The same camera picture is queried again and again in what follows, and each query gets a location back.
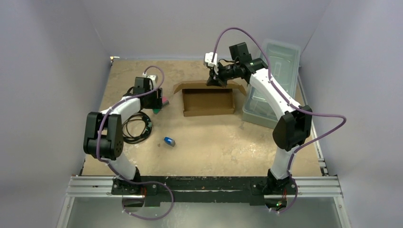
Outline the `brown cardboard box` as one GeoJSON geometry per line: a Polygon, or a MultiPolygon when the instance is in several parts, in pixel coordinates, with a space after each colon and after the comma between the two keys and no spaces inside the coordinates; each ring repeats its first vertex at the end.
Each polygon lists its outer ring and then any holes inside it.
{"type": "Polygon", "coordinates": [[[226,87],[207,86],[205,81],[182,81],[173,86],[173,92],[182,93],[183,116],[210,116],[235,113],[233,90],[246,95],[246,89],[234,81],[226,87]]]}

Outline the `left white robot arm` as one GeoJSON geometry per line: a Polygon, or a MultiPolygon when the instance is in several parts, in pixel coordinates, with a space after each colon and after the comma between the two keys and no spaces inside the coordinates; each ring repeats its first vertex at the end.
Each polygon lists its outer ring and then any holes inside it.
{"type": "Polygon", "coordinates": [[[123,148],[151,135],[153,124],[143,110],[162,107],[162,89],[157,82],[156,75],[136,77],[134,86],[117,104],[101,112],[90,112],[86,117],[84,153],[113,168],[129,194],[137,194],[142,181],[139,169],[130,163],[123,148]]]}

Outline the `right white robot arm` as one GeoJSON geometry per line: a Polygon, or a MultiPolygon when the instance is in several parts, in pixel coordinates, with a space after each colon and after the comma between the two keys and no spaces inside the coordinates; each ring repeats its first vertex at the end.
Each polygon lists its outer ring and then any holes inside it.
{"type": "Polygon", "coordinates": [[[230,47],[232,61],[224,66],[214,52],[204,55],[204,65],[210,70],[207,86],[226,87],[227,81],[242,78],[261,93],[278,119],[273,130],[277,145],[274,163],[268,170],[266,184],[260,188],[264,193],[279,193],[290,182],[290,167],[294,154],[310,136],[312,117],[308,105],[290,97],[270,73],[268,61],[253,59],[246,43],[230,47]]]}

